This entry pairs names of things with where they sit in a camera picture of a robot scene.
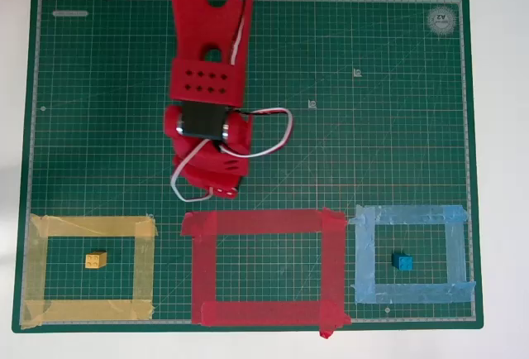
red tape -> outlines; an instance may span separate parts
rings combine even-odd
[[[345,313],[346,216],[328,209],[187,213],[182,235],[193,237],[192,323],[203,326],[311,326],[329,338],[350,323]],[[217,235],[322,233],[319,301],[216,300]]]

green cutting mat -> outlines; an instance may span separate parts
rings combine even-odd
[[[176,49],[170,0],[32,0],[15,331],[29,213],[152,214],[160,234],[152,321],[28,332],[185,331],[211,330],[190,324],[185,212],[328,207],[353,217],[357,204],[462,205],[477,286],[472,303],[355,304],[351,229],[346,328],[482,326],[469,1],[257,0],[254,16],[245,109],[287,107],[295,132],[282,151],[251,162],[237,200],[189,205],[169,187],[163,133]],[[255,150],[283,130],[280,118],[259,118]],[[446,282],[442,226],[377,227],[375,239],[377,283]],[[83,268],[92,249],[109,253],[101,271]],[[414,255],[414,271],[394,270],[396,250]],[[51,238],[45,297],[129,299],[133,254],[131,238]],[[316,233],[219,239],[217,299],[318,299],[320,255]]]

blue cube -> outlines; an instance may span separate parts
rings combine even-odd
[[[413,269],[413,257],[402,253],[393,253],[392,263],[398,270],[412,270]]]

white table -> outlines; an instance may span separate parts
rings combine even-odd
[[[336,333],[326,341],[317,333],[11,332],[30,0],[0,0],[0,356],[527,357],[528,5],[470,0],[484,329]]]

yellow tape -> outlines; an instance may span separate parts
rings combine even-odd
[[[143,217],[39,217],[31,215],[42,237],[153,237],[152,218]]]
[[[31,215],[21,328],[44,322],[149,320],[154,307],[155,220],[149,217]],[[48,237],[135,237],[132,299],[44,300]],[[80,253],[81,263],[84,254]]]
[[[53,299],[24,301],[31,319],[22,328],[43,322],[148,320],[154,307],[149,299]]]

